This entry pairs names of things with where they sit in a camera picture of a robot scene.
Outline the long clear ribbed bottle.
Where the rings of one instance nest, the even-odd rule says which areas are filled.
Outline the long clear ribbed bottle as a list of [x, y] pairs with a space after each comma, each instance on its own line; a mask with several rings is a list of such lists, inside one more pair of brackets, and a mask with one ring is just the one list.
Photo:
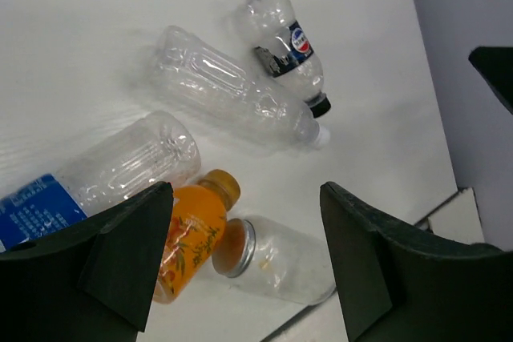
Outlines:
[[329, 143], [329, 130], [295, 94], [181, 27], [160, 35], [147, 80], [163, 101], [250, 143], [298, 150]]

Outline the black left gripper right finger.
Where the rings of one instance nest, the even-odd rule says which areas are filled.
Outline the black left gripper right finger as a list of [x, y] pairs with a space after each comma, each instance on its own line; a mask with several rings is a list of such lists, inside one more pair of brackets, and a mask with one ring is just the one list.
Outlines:
[[333, 182], [320, 206], [349, 340], [511, 340], [509, 251], [423, 231]]

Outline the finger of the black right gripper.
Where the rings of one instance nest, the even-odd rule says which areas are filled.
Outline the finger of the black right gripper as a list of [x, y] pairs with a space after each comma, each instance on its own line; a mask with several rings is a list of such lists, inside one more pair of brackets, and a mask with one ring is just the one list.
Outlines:
[[513, 112], [513, 47], [478, 46], [468, 56], [502, 105]]

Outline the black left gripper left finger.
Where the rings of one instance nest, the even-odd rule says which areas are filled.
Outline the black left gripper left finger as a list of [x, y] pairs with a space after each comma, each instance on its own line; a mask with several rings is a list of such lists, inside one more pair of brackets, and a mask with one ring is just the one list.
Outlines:
[[170, 183], [1, 254], [3, 341], [135, 341], [147, 325]]

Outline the small Pepsi labelled bottle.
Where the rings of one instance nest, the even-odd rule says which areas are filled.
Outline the small Pepsi labelled bottle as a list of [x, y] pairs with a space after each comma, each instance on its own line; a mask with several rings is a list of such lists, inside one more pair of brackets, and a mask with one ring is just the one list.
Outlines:
[[270, 77], [302, 99], [313, 116], [331, 109], [323, 91], [324, 71], [290, 0], [245, 0], [233, 24]]

